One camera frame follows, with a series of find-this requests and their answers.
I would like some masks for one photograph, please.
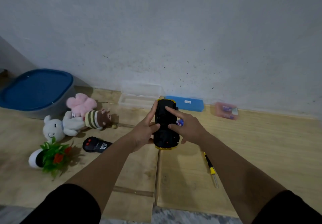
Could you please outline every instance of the red flower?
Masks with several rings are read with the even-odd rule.
[[[65,149],[65,154],[68,154],[71,150],[71,147],[69,146],[68,148]]]
[[[54,158],[54,161],[53,163],[56,164],[56,163],[60,163],[62,161],[62,159],[64,158],[64,155],[63,154],[55,154],[55,158]]]

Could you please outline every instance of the marble floor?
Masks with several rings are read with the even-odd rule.
[[[1,224],[18,224],[33,209],[17,206],[0,206],[0,223]],[[100,224],[136,224],[136,222],[122,221],[115,219],[102,218]],[[183,210],[163,209],[160,207],[153,208],[153,224],[242,224],[240,219],[189,212]]]

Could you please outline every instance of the plush toy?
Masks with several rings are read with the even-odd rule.
[[[93,129],[102,130],[103,127],[111,123],[111,115],[109,110],[91,110],[86,113],[85,125]]]
[[[56,138],[56,142],[59,142],[65,135],[76,136],[80,130],[85,128],[83,118],[73,118],[71,111],[65,113],[62,121],[58,119],[51,120],[51,116],[46,116],[44,122],[42,132],[48,142],[51,142],[53,137]]]
[[[84,117],[85,114],[97,107],[94,99],[89,98],[86,94],[78,93],[75,98],[68,98],[66,105],[71,109],[74,117]]]

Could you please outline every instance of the plush toy ear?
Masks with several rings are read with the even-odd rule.
[[[45,119],[43,120],[45,124],[51,120],[51,116],[46,116]]]

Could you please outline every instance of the white stuffed dog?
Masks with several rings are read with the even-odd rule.
[[[47,142],[51,142],[53,137],[55,137],[56,142],[59,142],[65,135],[76,136],[81,129],[86,128],[83,118],[73,118],[71,111],[65,113],[62,121],[58,119],[51,120],[51,116],[46,116],[44,122],[42,132]]]

